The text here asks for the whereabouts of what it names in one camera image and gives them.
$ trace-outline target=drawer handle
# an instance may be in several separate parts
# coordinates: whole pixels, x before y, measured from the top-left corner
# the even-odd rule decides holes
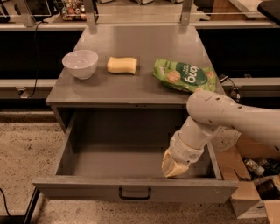
[[[148,189],[148,195],[146,197],[128,197],[128,196],[123,196],[123,189],[120,187],[119,188],[119,197],[122,200],[149,200],[151,197],[151,189]]]

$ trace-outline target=white bowl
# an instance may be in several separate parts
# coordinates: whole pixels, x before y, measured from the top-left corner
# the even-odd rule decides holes
[[[62,59],[63,66],[73,76],[85,80],[93,75],[97,68],[98,55],[89,50],[77,50],[68,53]]]

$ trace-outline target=cardboard box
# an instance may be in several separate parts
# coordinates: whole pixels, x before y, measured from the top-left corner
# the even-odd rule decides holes
[[[270,224],[280,223],[280,200],[262,200],[250,181],[239,181],[238,176],[249,179],[249,173],[242,158],[274,158],[280,161],[280,151],[273,150],[244,135],[236,145],[217,156],[221,174],[225,180],[236,180],[237,191],[231,196],[231,203],[238,219],[268,217]]]

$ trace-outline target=drawer front panel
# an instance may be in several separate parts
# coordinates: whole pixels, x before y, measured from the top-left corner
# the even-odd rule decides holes
[[[35,186],[50,199],[224,203],[237,189],[235,181],[135,180],[75,177],[37,178]]]

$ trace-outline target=table top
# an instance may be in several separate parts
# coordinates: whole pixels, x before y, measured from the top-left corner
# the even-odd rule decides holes
[[[248,18],[265,18],[257,9],[257,6],[262,0],[229,0],[229,2],[243,12]]]
[[[152,75],[156,58],[212,66],[195,27],[180,24],[96,25],[94,31],[87,27],[75,49],[97,52],[97,70],[89,79],[79,80],[64,69],[46,100],[48,105],[186,105],[188,93],[165,87]],[[136,74],[108,73],[111,56],[136,58]],[[223,93],[219,84],[218,92]]]

